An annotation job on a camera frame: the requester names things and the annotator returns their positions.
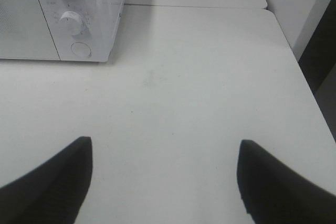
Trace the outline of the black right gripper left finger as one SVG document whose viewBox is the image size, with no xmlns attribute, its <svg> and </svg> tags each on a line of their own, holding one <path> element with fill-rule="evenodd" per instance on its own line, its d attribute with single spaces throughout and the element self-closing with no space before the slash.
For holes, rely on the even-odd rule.
<svg viewBox="0 0 336 224">
<path fill-rule="evenodd" d="M 1 223 L 75 223 L 92 178 L 92 140 L 82 136 L 1 187 Z"/>
</svg>

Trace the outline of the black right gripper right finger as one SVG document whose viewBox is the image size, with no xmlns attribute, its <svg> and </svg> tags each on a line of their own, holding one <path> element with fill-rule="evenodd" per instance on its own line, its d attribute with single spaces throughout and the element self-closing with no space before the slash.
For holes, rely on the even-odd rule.
<svg viewBox="0 0 336 224">
<path fill-rule="evenodd" d="M 240 143 L 237 184 L 255 223 L 335 223 L 335 195 L 252 140 Z"/>
</svg>

